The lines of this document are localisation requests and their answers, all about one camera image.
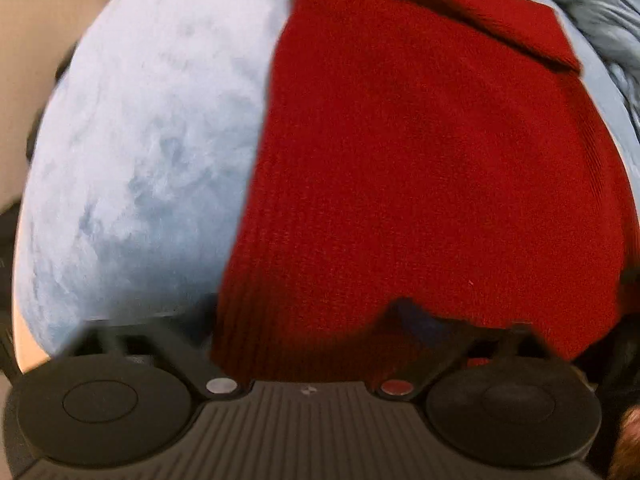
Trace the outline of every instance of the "red sweater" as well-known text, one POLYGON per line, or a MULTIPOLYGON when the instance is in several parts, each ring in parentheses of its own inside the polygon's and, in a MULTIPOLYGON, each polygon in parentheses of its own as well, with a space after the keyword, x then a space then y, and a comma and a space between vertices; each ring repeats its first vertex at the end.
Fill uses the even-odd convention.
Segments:
POLYGON ((399 296, 565 357, 602 336, 638 219, 579 70, 529 0, 294 0, 214 358, 376 383, 418 350, 399 296))

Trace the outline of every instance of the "ribbed gray panel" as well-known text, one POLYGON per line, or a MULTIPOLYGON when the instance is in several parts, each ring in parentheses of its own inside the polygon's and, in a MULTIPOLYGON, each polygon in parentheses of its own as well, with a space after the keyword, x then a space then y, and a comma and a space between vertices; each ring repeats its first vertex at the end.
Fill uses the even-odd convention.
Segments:
POLYGON ((137 464, 78 470, 40 461, 24 480, 596 480, 580 463, 479 465, 441 444, 410 404, 361 383, 257 383, 207 405, 180 442, 137 464))

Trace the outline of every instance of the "red knit garment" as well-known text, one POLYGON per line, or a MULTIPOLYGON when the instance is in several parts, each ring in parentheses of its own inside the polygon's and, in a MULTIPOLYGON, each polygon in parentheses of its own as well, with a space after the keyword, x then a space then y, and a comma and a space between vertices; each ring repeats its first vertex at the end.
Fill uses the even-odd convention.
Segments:
POLYGON ((294 0, 214 359, 375 384, 419 350, 400 296, 567 358, 603 336, 638 219, 579 70, 529 0, 294 0))

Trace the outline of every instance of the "folded red fabric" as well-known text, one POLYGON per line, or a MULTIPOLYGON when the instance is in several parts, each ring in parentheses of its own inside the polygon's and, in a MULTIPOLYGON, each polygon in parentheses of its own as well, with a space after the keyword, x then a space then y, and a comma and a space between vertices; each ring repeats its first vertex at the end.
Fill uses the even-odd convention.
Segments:
POLYGON ((532 322, 565 357, 603 336, 638 219, 579 70, 529 0, 294 0, 216 361, 375 384, 419 350, 400 296, 532 322))

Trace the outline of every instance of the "round black disc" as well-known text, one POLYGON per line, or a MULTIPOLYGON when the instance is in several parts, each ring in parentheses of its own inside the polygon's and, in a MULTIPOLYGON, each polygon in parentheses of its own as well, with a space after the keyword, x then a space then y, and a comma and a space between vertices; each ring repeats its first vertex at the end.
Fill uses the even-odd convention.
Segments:
POLYGON ((582 458, 600 428, 600 404, 565 366, 497 360, 447 376, 430 391, 436 432, 480 462, 535 468, 582 458))
POLYGON ((68 465, 134 462, 170 443, 191 415, 171 374, 98 354, 53 360, 24 377, 18 423, 42 455, 68 465))

